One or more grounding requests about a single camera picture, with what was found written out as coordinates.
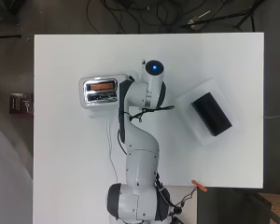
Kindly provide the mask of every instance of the gray floor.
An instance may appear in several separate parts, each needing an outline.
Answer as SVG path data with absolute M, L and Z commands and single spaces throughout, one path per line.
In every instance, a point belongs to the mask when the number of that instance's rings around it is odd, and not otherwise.
M 20 26 L 0 25 L 0 35 L 21 33 L 22 39 L 0 40 L 0 110 L 24 139 L 33 154 L 33 119 L 11 117 L 8 114 L 10 92 L 32 92 L 34 89 L 34 35 L 36 34 L 95 34 L 86 19 L 87 0 L 34 0 L 21 10 Z M 201 0 L 189 0 L 187 8 L 193 8 Z M 218 15 L 238 12 L 251 6 L 253 0 L 234 0 Z M 208 0 L 198 10 L 188 14 L 180 23 L 205 11 L 217 10 L 218 0 Z M 98 0 L 90 3 L 89 16 L 93 25 L 104 34 L 114 34 L 118 25 Z M 156 22 L 151 15 L 147 21 Z M 257 31 L 265 33 L 265 108 L 267 116 L 280 115 L 280 0 L 267 0 L 255 14 Z M 226 26 L 238 20 L 209 24 L 203 32 L 235 32 Z M 123 15 L 123 26 L 129 34 L 136 33 L 135 22 Z M 178 33 L 187 30 L 175 29 Z M 142 33 L 158 32 L 156 27 L 141 25 Z M 243 31 L 251 31 L 246 22 Z M 265 120 L 264 189 L 280 194 L 280 119 Z M 198 223 L 269 223 L 258 208 L 244 200 L 231 189 L 210 189 L 198 197 Z

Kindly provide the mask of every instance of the cable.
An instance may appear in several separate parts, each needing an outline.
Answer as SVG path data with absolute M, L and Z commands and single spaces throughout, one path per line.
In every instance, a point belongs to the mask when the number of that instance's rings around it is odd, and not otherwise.
M 199 7 L 203 6 L 203 5 L 204 5 L 204 3 L 206 3 L 206 0 L 203 0 L 203 2 L 201 2 L 198 6 L 194 7 L 193 9 L 191 9 L 191 10 L 189 10 L 189 11 L 184 12 L 184 13 L 183 13 L 183 16 L 185 16 L 185 15 L 189 14 L 189 13 L 190 13 L 190 12 L 192 12 L 192 11 L 195 11 L 195 10 L 196 10 L 196 9 L 198 9 Z
M 106 0 L 101 0 L 101 3 L 103 4 L 103 6 L 108 9 L 108 10 L 112 10 L 112 11 L 120 11 L 120 12 L 125 12 L 125 13 L 128 13 L 136 22 L 137 22 L 137 31 L 138 31 L 138 34 L 141 34 L 141 31 L 140 31 L 140 22 L 139 20 L 129 11 L 127 10 L 124 10 L 124 9 L 116 9 L 116 8 L 111 8 L 109 7 L 107 4 L 106 4 Z
M 123 151 L 123 153 L 124 153 L 125 155 L 127 155 L 127 152 L 123 149 L 122 144 L 121 144 L 121 142 L 120 142 L 120 140 L 119 140 L 119 130 L 118 130 L 118 142 L 119 142 L 119 146 L 120 146 L 121 150 Z
M 142 109 L 142 112 L 134 115 L 134 116 L 131 116 L 130 115 L 130 120 L 133 120 L 133 119 L 139 119 L 139 122 L 142 122 L 142 116 L 144 116 L 146 113 L 152 113 L 152 112 L 155 112 L 155 111 L 162 111 L 162 110 L 170 110 L 170 109 L 173 109 L 175 108 L 173 105 L 168 105 L 168 106 L 165 106 L 165 107 L 158 107 L 156 109 L 147 109 L 147 108 L 143 108 Z
M 106 124 L 106 136 L 108 138 L 108 143 L 109 143 L 109 159 L 111 161 L 111 164 L 113 166 L 113 170 L 114 170 L 114 173 L 115 173 L 115 178 L 116 178 L 116 183 L 119 182 L 119 179 L 118 179 L 118 173 L 116 172 L 116 168 L 115 168 L 115 165 L 112 161 L 112 139 L 111 139 L 111 132 L 110 132 L 110 123 L 111 123 L 111 120 Z
M 89 7 L 90 7 L 90 3 L 91 3 L 91 0 L 88 1 L 87 6 L 86 6 L 86 17 L 87 17 L 87 21 L 88 21 L 88 23 L 90 24 L 90 26 L 91 26 L 98 34 L 100 34 L 100 32 L 99 32 L 99 31 L 94 27 L 94 25 L 91 23 L 91 20 L 90 20 L 90 18 L 89 18 L 89 16 L 88 16 L 88 9 L 89 9 Z
M 277 116 L 270 116 L 270 117 L 264 117 L 265 119 L 277 119 L 280 118 L 280 115 Z
M 195 192 L 195 190 L 197 190 L 197 187 L 195 187 L 191 192 L 190 194 L 187 194 L 179 203 L 176 204 L 176 206 L 180 205 L 183 207 L 184 206 L 184 203 L 185 201 L 191 199 L 193 197 L 193 193 Z

